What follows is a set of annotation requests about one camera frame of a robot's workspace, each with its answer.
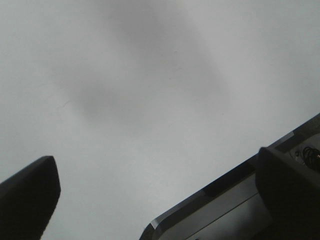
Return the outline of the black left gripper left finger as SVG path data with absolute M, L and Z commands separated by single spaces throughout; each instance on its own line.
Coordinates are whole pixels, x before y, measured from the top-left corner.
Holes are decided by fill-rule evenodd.
M 39 240 L 61 195 L 53 156 L 35 160 L 0 184 L 0 238 Z

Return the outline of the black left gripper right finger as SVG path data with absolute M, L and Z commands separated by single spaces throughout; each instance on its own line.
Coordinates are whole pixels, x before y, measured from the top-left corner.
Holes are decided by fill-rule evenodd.
M 285 154 L 262 147 L 255 185 L 283 240 L 320 238 L 320 175 Z

